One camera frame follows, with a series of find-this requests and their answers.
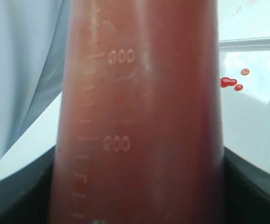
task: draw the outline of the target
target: red droplet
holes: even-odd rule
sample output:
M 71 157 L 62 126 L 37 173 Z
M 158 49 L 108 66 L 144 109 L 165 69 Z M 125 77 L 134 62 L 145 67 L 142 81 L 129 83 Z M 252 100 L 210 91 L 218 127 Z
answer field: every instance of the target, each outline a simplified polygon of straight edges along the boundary
M 231 79 L 228 77 L 221 78 L 221 87 L 226 88 L 228 86 L 235 86 L 237 84 L 236 79 Z
M 236 85 L 235 87 L 234 87 L 234 90 L 235 91 L 241 91 L 243 89 L 243 85 Z

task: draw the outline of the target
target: black rubber base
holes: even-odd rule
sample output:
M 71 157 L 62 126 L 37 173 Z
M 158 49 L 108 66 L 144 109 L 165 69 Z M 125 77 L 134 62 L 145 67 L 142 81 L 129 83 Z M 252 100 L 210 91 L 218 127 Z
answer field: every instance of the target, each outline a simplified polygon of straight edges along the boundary
M 0 181 L 0 224 L 45 224 L 54 148 Z M 225 148 L 227 224 L 270 224 L 270 174 Z

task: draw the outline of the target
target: white lab coat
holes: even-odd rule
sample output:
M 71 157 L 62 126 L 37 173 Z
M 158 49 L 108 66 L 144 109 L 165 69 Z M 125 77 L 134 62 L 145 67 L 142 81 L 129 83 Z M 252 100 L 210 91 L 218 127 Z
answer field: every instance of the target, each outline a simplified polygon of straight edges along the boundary
M 69 7 L 0 0 L 0 158 L 61 92 Z

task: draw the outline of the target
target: white tray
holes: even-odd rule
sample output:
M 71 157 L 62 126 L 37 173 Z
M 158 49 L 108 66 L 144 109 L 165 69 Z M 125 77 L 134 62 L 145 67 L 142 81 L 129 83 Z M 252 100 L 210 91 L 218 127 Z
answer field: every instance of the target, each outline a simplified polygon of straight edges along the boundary
M 221 88 L 224 145 L 270 173 L 270 38 L 220 42 L 222 77 L 244 86 Z

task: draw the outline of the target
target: white plastic tray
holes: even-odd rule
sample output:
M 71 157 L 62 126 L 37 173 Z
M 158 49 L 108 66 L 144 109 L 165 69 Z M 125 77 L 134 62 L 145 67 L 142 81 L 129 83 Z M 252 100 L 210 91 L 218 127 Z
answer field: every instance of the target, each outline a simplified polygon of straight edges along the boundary
M 270 38 L 220 42 L 222 77 L 244 86 L 221 88 L 224 145 L 270 173 Z

